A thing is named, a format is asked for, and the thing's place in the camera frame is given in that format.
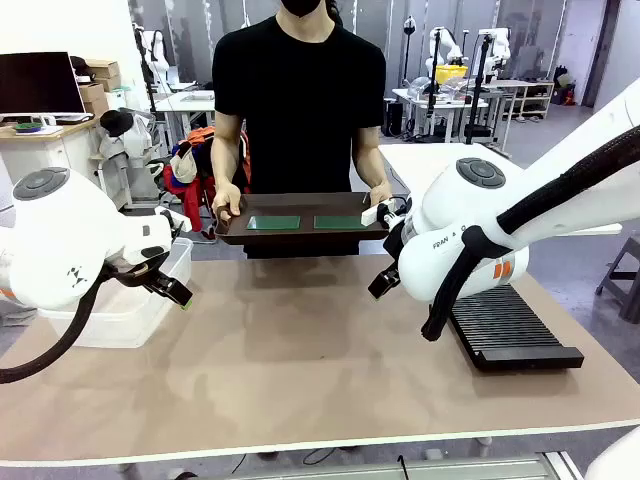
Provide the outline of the person's right hand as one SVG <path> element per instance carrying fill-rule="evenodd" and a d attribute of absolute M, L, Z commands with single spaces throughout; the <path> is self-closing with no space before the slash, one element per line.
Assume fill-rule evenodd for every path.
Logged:
<path fill-rule="evenodd" d="M 240 215 L 241 192 L 237 186 L 221 181 L 216 184 L 213 209 L 219 223 L 229 223 L 233 217 Z"/>

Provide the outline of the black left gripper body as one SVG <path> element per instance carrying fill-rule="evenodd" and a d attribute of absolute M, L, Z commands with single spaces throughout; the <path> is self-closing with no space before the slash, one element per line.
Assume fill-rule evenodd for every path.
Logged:
<path fill-rule="evenodd" d="M 178 279 L 170 277 L 159 269 L 140 267 L 128 272 L 121 272 L 115 278 L 126 287 L 144 287 L 169 300 L 189 300 L 190 290 Z"/>

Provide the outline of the person's left hand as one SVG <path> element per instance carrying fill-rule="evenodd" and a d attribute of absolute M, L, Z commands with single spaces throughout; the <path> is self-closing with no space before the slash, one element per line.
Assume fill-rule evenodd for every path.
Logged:
<path fill-rule="evenodd" d="M 370 205 L 375 206 L 383 201 L 389 200 L 392 196 L 391 184 L 388 180 L 384 180 L 370 189 Z"/>

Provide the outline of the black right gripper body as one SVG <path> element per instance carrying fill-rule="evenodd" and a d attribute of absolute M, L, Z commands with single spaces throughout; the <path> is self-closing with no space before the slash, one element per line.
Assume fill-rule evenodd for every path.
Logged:
<path fill-rule="evenodd" d="M 383 243 L 383 247 L 393 258 L 393 263 L 389 267 L 391 271 L 396 271 L 398 269 L 400 254 L 410 239 L 411 220 L 402 220 L 390 229 L 389 234 Z"/>

